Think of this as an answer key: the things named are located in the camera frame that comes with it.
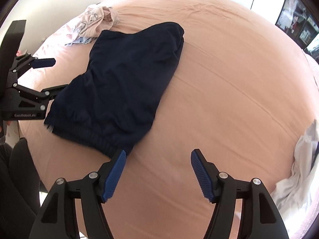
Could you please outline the navy skirt with white stripes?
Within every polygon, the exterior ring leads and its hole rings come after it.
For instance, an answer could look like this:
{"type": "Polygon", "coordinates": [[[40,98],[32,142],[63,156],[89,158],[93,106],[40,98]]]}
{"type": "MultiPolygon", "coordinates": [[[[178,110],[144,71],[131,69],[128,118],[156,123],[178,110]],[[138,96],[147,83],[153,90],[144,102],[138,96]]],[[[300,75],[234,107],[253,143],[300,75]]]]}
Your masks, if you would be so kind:
{"type": "Polygon", "coordinates": [[[183,44],[184,30],[175,22],[132,34],[102,31],[86,71],[59,92],[44,125],[110,158],[130,153],[153,125],[183,44]]]}

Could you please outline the white garment with navy trim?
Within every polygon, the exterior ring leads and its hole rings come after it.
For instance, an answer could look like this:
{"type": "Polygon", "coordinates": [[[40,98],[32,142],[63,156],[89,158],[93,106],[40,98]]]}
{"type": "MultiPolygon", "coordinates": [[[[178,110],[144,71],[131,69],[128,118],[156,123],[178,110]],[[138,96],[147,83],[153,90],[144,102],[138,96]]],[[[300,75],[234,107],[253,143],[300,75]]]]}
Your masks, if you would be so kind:
{"type": "Polygon", "coordinates": [[[271,193],[281,217],[285,220],[294,212],[299,211],[306,201],[308,191],[307,179],[315,163],[318,150],[318,120],[300,136],[294,149],[294,162],[291,175],[280,180],[271,193]]]}

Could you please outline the pink printed pajama garment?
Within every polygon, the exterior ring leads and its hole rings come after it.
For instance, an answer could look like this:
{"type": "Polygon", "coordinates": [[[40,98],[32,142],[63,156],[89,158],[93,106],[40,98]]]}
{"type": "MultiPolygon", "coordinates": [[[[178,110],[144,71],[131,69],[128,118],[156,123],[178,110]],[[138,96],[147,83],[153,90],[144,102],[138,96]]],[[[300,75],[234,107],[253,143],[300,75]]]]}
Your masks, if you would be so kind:
{"type": "Polygon", "coordinates": [[[91,43],[103,30],[110,30],[118,23],[118,12],[112,7],[89,5],[84,12],[66,24],[66,45],[91,43]]]}

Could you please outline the dark glass display cabinet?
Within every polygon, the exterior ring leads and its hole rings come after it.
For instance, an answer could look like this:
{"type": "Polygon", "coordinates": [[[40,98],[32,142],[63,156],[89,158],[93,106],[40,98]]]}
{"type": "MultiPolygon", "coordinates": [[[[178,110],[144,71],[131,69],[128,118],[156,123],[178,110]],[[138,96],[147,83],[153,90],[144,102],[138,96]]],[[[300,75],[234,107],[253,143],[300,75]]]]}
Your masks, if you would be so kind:
{"type": "Polygon", "coordinates": [[[301,0],[284,0],[275,25],[318,62],[318,23],[301,0]]]}

